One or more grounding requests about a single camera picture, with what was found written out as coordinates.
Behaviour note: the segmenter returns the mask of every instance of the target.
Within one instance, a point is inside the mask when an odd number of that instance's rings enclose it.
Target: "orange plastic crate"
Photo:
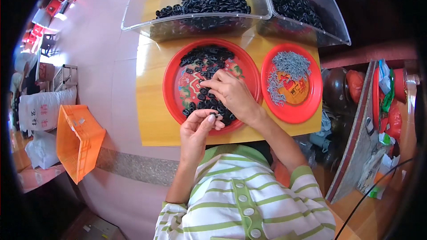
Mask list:
[[[56,132],[56,153],[77,184],[97,162],[105,129],[85,105],[61,105]]]

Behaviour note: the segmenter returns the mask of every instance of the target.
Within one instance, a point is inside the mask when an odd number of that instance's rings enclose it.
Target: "black cable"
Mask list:
[[[341,227],[341,229],[339,230],[338,234],[335,237],[335,240],[338,239],[339,235],[341,234],[341,232],[344,230],[344,227],[347,225],[348,221],[350,220],[351,216],[353,216],[354,212],[357,210],[357,208],[359,207],[359,205],[363,202],[363,200],[366,198],[367,195],[369,195],[369,193],[372,191],[372,189],[375,188],[375,186],[381,182],[388,174],[390,174],[392,171],[394,171],[395,169],[399,168],[400,166],[402,166],[403,164],[406,164],[410,161],[412,161],[413,158],[407,159],[402,163],[397,164],[396,166],[394,166],[393,168],[391,168],[391,170],[389,170],[386,174],[384,174],[384,176],[382,176],[372,187],[371,189],[368,190],[368,192],[366,192],[366,194],[363,195],[362,199],[359,201],[359,203],[355,206],[355,208],[353,209],[353,211],[350,213],[350,216],[348,216],[347,220],[345,221],[345,223],[343,224],[343,226]]]

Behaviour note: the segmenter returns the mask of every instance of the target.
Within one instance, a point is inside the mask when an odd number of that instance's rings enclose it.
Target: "person's left hand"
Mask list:
[[[197,109],[181,125],[181,159],[189,166],[198,166],[205,155],[206,137],[211,129],[221,130],[225,125],[220,121],[222,116],[209,115],[218,113],[213,109]]]

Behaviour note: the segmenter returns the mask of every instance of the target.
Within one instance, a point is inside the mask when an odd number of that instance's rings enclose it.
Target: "orange bag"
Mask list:
[[[396,99],[393,99],[390,105],[388,124],[390,125],[390,128],[386,129],[386,133],[398,140],[402,129],[402,116],[400,115]]]
[[[349,70],[346,74],[350,96],[358,104],[362,93],[364,77],[360,72]]]

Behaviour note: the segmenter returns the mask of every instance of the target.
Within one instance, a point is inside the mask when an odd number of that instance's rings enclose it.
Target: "hand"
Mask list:
[[[191,113],[181,125],[181,159],[180,162],[189,166],[198,166],[205,155],[206,137],[214,128],[221,130],[225,125],[220,121],[222,116],[209,115],[217,110],[197,109]]]
[[[203,81],[200,85],[210,87],[209,93],[221,100],[237,119],[251,127],[263,111],[245,82],[229,72],[218,70],[211,80]]]

